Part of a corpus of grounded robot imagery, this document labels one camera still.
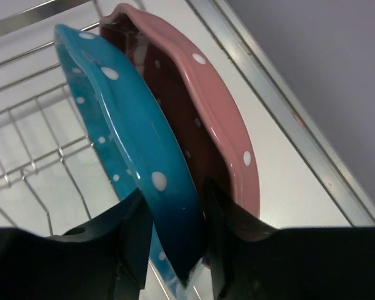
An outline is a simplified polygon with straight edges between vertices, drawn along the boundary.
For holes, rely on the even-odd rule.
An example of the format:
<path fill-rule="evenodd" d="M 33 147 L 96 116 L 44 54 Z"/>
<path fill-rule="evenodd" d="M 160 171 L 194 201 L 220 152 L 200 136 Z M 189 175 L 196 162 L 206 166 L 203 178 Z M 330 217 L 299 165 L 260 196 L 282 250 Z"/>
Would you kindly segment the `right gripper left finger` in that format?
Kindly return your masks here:
<path fill-rule="evenodd" d="M 0 299 L 137 299 L 152 227 L 139 190 L 63 235 L 0 227 Z"/>

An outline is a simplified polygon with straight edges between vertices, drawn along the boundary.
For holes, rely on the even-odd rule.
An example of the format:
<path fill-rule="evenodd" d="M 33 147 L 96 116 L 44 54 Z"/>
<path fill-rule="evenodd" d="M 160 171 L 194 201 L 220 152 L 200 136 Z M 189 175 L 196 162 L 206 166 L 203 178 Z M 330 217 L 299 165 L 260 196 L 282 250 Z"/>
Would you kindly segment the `teal dotted plate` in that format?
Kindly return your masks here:
<path fill-rule="evenodd" d="M 54 46 L 74 102 L 114 190 L 142 192 L 154 219 L 150 259 L 185 298 L 202 268 L 203 211 L 179 144 L 130 60 L 96 34 L 58 24 Z"/>

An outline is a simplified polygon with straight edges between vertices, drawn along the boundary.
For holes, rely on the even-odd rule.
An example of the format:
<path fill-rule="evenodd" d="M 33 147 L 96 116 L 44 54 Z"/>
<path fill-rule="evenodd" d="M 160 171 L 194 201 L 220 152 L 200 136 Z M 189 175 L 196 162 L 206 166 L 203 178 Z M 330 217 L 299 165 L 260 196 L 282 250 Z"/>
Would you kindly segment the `pink dotted plate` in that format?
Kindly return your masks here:
<path fill-rule="evenodd" d="M 227 86 L 203 52 L 164 19 L 118 4 L 100 35 L 142 74 L 184 153 L 200 198 L 204 180 L 259 216 L 258 167 L 248 130 Z"/>

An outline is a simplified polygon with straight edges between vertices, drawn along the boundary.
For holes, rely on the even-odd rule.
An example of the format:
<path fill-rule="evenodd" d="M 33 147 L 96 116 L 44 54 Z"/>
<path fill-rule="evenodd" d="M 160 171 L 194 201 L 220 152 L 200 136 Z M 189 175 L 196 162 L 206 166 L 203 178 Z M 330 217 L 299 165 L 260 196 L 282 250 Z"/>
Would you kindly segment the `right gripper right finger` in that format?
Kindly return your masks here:
<path fill-rule="evenodd" d="M 375 299 L 375 227 L 276 229 L 204 191 L 215 299 Z"/>

